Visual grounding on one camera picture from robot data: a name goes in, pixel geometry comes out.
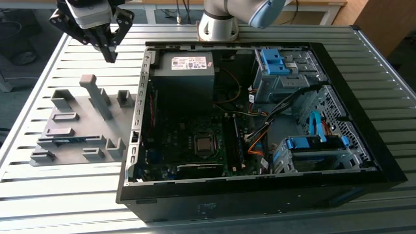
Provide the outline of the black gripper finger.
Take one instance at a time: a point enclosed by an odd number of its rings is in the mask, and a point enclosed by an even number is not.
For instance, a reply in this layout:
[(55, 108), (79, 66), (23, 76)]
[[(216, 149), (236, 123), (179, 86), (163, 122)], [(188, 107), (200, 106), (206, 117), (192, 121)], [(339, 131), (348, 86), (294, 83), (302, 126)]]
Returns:
[(76, 39), (82, 44), (92, 44), (95, 49), (102, 52), (106, 61), (108, 62), (110, 59), (110, 49), (108, 49), (108, 42), (110, 39), (107, 38), (99, 38), (99, 40), (88, 40), (86, 37), (86, 34), (83, 32), (83, 29), (76, 24), (74, 20), (64, 14), (64, 12), (60, 9), (56, 9), (54, 12), (50, 22), (52, 25), (60, 29), (64, 33), (67, 33), (74, 39)]
[(115, 62), (118, 53), (115, 52), (116, 46), (122, 43), (134, 21), (134, 12), (124, 9), (112, 9), (112, 16), (115, 17), (115, 21), (119, 25), (119, 28), (115, 32), (110, 34), (110, 59), (108, 62)]

